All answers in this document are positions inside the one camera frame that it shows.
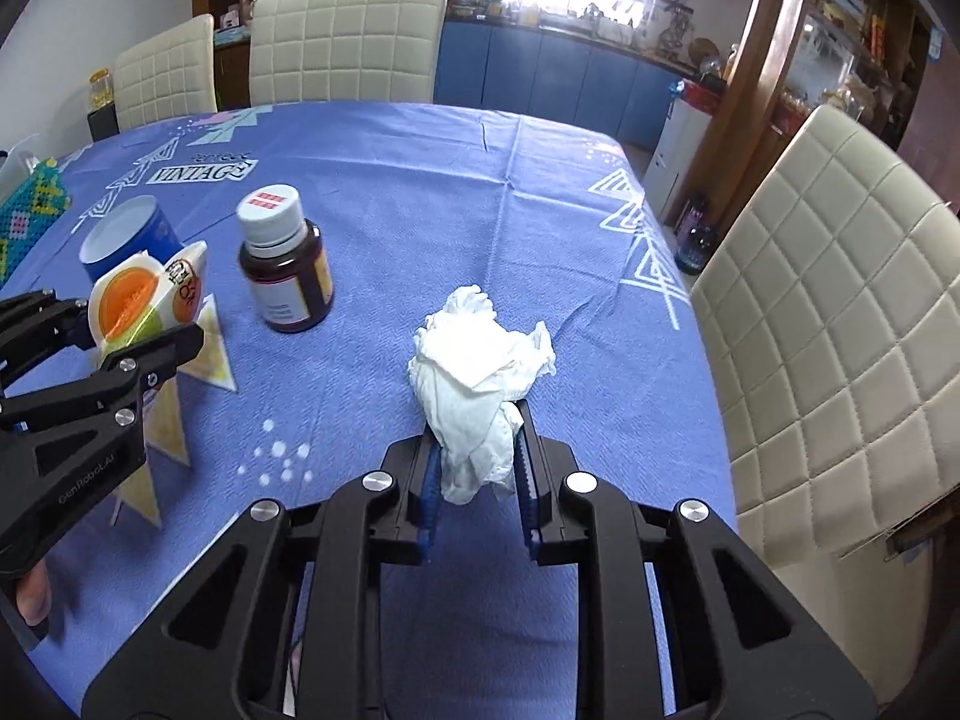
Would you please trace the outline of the person's left hand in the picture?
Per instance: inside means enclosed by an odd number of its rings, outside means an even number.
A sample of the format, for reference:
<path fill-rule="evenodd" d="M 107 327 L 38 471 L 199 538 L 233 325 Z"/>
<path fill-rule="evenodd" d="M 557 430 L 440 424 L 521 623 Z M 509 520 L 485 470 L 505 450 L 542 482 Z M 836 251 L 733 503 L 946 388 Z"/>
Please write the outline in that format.
<path fill-rule="evenodd" d="M 34 628 L 46 621 L 52 603 L 49 571 L 41 559 L 25 577 L 18 582 L 16 608 L 28 626 Z"/>

